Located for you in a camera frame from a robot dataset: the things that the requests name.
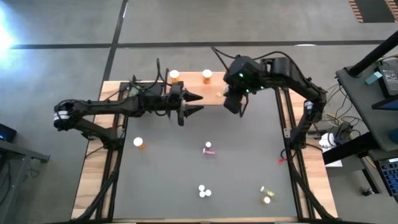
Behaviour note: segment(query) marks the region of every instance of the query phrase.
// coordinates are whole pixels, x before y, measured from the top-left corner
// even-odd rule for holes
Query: white bottle cap
[[[172,70],[170,72],[170,77],[171,78],[178,78],[179,75],[180,75],[180,72],[178,72],[177,70]]]
[[[213,74],[213,72],[211,72],[209,69],[204,70],[202,73],[203,77],[205,78],[210,78]]]
[[[206,196],[210,196],[211,195],[211,190],[207,189],[206,190]]]
[[[142,140],[142,138],[136,137],[132,143],[133,143],[135,146],[138,147],[138,146],[142,145],[142,143],[144,143],[144,141]]]
[[[269,197],[265,197],[265,198],[264,198],[264,202],[265,202],[265,203],[269,203],[269,202],[271,202],[271,199],[270,199]]]

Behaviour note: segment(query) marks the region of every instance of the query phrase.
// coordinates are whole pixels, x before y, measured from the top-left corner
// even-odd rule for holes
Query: wooden table
[[[197,72],[180,72],[180,80],[184,81],[185,87],[192,93],[197,93],[203,96],[203,100],[190,102],[190,104],[199,105],[220,105],[224,102],[224,97],[219,97],[218,93],[223,93],[225,83],[222,80],[224,72],[213,72],[211,78],[211,83],[204,85],[202,82],[201,73]],[[101,90],[99,100],[104,100],[108,96],[119,90],[121,82],[120,81],[109,81],[104,82]],[[282,104],[284,105],[284,114],[287,124],[289,124],[289,116],[286,108],[286,103],[284,101],[283,92]],[[290,97],[294,109],[294,115],[297,122],[300,120],[303,114],[303,101],[302,98],[297,93],[291,91]],[[118,94],[112,96],[111,100],[117,100]],[[101,125],[105,128],[115,126],[113,124],[114,115],[99,115],[96,116],[94,123]],[[308,143],[318,145],[315,140],[308,139]],[[90,141],[87,149],[87,154],[94,151],[95,149],[102,146],[99,140]],[[323,163],[322,154],[318,149],[312,147],[307,147],[303,151],[303,158],[305,163],[305,168],[307,171],[308,182],[311,191],[314,193],[319,202],[324,206],[324,208],[334,217],[337,217],[337,212],[335,208],[335,203],[331,193],[328,176],[326,173],[326,168]],[[113,152],[113,163],[111,164],[111,169],[114,167],[114,160],[118,152]],[[81,215],[85,208],[93,201],[96,194],[99,192],[101,187],[101,181],[104,171],[104,164],[106,160],[107,151],[105,149],[100,149],[94,154],[90,155],[85,159],[83,164],[83,169],[81,173],[80,183],[76,193],[75,205],[72,211],[72,218],[76,218]],[[302,210],[304,217],[308,217],[307,206],[305,204],[305,196],[299,188],[300,201],[302,204]],[[111,189],[108,190],[106,198],[104,200],[103,214],[106,215],[108,211],[108,202]],[[294,222],[296,217],[277,217],[272,218],[216,218],[214,220],[147,220],[148,222]],[[145,222],[145,220],[119,220],[126,222]]]

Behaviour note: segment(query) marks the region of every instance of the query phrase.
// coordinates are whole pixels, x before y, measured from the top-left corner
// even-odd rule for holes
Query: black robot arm
[[[305,147],[305,136],[313,123],[322,119],[326,105],[326,91],[305,78],[290,58],[267,58],[260,63],[247,56],[238,55],[224,75],[228,84],[224,106],[232,113],[241,110],[242,97],[256,94],[266,88],[290,88],[307,100],[304,114],[297,125],[290,130],[290,148]]]
[[[121,147],[116,128],[103,128],[84,119],[87,115],[123,114],[128,117],[141,117],[146,111],[176,111],[178,125],[184,125],[184,118],[203,108],[198,105],[186,105],[184,101],[202,99],[183,88],[183,82],[170,85],[165,94],[166,83],[140,83],[135,77],[128,86],[127,98],[119,101],[63,100],[54,107],[53,123],[59,131],[77,129],[86,136],[96,136],[104,148],[117,150]]]

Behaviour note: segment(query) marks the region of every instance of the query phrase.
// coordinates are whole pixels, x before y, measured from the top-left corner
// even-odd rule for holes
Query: gray concrete floor
[[[0,31],[14,44],[110,43],[122,0],[25,0],[0,2]],[[360,24],[348,0],[131,0],[119,42],[379,40],[397,24]],[[325,88],[335,71],[352,65],[374,45],[318,47],[223,47],[226,53],[262,55],[282,50],[306,76]],[[14,223],[43,223],[70,218],[87,141],[77,131],[58,133],[53,106],[66,98],[96,99],[108,49],[8,50],[0,55],[0,123],[18,130],[17,144],[51,154],[36,179],[28,179],[18,198]],[[119,49],[110,80],[155,77],[162,67],[222,70],[208,48]],[[334,113],[338,94],[326,110]],[[358,115],[355,110],[348,114]],[[357,127],[362,133],[366,127]],[[344,220],[395,223],[398,205],[384,190],[362,197],[368,184],[360,172],[331,176],[339,217]]]

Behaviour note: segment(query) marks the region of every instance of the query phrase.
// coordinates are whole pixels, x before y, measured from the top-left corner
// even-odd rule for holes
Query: gray tabletop
[[[396,60],[388,63],[394,67],[398,66]],[[391,141],[389,133],[398,128],[398,112],[372,109],[372,104],[385,99],[378,82],[371,85],[365,83],[365,79],[373,74],[373,71],[374,66],[369,67],[360,78],[349,76],[344,69],[336,74],[380,148],[385,151],[397,150],[398,144]]]
[[[273,90],[251,96],[243,118],[222,105],[205,106],[184,127],[176,117],[129,119],[114,218],[297,216],[287,164],[277,163],[284,142]],[[216,155],[202,153],[207,141]],[[201,184],[210,197],[199,197]],[[275,193],[268,205],[261,186]]]

